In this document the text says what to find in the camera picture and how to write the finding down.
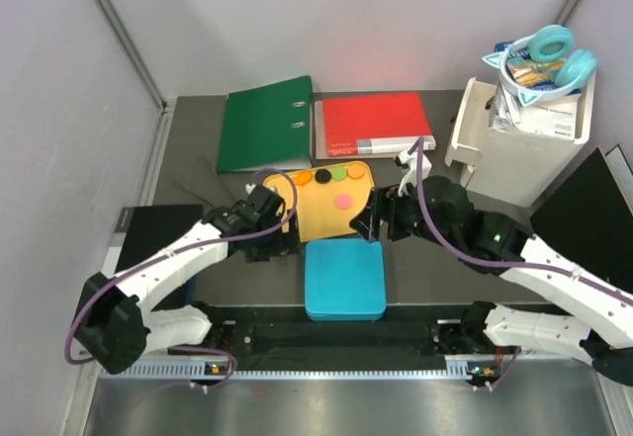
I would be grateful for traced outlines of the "metal kitchen tongs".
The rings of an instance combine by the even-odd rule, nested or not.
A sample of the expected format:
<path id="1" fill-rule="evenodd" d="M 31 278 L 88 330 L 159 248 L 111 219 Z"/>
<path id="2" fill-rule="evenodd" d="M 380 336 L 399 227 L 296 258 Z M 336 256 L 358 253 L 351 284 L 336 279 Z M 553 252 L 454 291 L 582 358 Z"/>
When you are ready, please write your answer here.
<path id="1" fill-rule="evenodd" d="M 184 168 L 167 173 L 170 182 L 181 191 L 199 199 L 209 208 L 228 205 L 235 196 L 202 153 L 195 153 Z"/>

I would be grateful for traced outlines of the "yellow plastic tray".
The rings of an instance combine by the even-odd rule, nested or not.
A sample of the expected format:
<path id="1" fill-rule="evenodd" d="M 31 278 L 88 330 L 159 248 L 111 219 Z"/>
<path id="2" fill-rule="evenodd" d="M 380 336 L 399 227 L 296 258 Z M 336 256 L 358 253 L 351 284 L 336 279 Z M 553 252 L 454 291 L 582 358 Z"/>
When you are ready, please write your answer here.
<path id="1" fill-rule="evenodd" d="M 347 166 L 360 163 L 365 169 L 365 175 L 359 180 L 346 177 L 343 181 L 331 180 L 327 184 L 319 184 L 315 180 L 318 169 L 331 170 L 336 166 Z M 289 174 L 287 178 L 280 174 L 268 176 L 263 185 L 280 195 L 286 208 L 296 208 L 299 238 L 302 243 L 316 239 L 333 238 L 350 235 L 354 230 L 349 226 L 350 221 L 357 216 L 367 203 L 370 191 L 374 188 L 374 180 L 368 164 L 362 161 L 350 161 L 334 165 L 326 165 L 310 170 L 313 180 L 302 187 L 293 183 L 292 176 L 300 171 Z M 353 205 L 348 210 L 340 210 L 335 205 L 335 198 L 340 194 L 352 197 Z"/>

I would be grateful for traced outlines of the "teal tin lid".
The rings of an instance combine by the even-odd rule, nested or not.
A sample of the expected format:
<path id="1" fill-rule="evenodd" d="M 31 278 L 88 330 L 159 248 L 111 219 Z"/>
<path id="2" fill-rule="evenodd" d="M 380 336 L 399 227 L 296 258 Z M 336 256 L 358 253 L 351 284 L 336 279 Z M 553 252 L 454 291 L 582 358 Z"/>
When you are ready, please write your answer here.
<path id="1" fill-rule="evenodd" d="M 305 309 L 387 308 L 383 247 L 362 238 L 330 238 L 306 246 Z"/>

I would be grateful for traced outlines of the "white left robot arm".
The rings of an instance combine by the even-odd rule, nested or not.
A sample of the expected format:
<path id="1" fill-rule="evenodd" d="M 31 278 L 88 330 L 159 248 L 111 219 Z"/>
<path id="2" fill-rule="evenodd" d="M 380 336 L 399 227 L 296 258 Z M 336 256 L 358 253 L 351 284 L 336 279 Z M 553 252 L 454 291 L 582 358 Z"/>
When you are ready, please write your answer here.
<path id="1" fill-rule="evenodd" d="M 110 374 L 141 356 L 177 346 L 218 351 L 224 330 L 201 305 L 160 310 L 158 305 L 206 268 L 241 251 L 250 262 L 294 252 L 299 244 L 298 197 L 284 199 L 263 185 L 233 206 L 209 210 L 174 242 L 111 277 L 85 282 L 68 342 L 77 341 Z"/>

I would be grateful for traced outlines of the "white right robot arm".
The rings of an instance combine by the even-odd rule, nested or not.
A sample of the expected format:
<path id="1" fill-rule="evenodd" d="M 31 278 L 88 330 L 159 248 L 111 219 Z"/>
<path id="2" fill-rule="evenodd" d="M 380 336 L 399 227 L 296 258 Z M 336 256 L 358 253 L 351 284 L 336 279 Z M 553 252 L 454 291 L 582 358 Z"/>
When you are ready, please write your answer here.
<path id="1" fill-rule="evenodd" d="M 445 353 L 492 348 L 562 355 L 623 386 L 632 384 L 632 296 L 566 259 L 515 219 L 481 211 L 466 190 L 443 176 L 428 176 L 420 147 L 395 159 L 404 176 L 373 188 L 349 223 L 365 240 L 381 225 L 398 241 L 422 238 L 442 246 L 479 274 L 528 289 L 560 309 L 558 314 L 474 302 L 458 324 L 438 333 Z"/>

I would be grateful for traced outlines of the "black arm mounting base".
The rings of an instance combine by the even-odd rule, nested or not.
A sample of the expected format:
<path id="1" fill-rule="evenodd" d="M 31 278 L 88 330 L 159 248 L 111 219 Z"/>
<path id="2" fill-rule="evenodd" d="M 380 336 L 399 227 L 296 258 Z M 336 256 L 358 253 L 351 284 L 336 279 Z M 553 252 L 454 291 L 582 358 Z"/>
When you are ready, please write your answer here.
<path id="1" fill-rule="evenodd" d="M 274 348 L 406 348 L 424 356 L 510 354 L 479 334 L 461 329 L 465 305 L 388 305 L 370 321 L 314 321 L 299 305 L 212 306 L 205 346 L 237 356 Z"/>

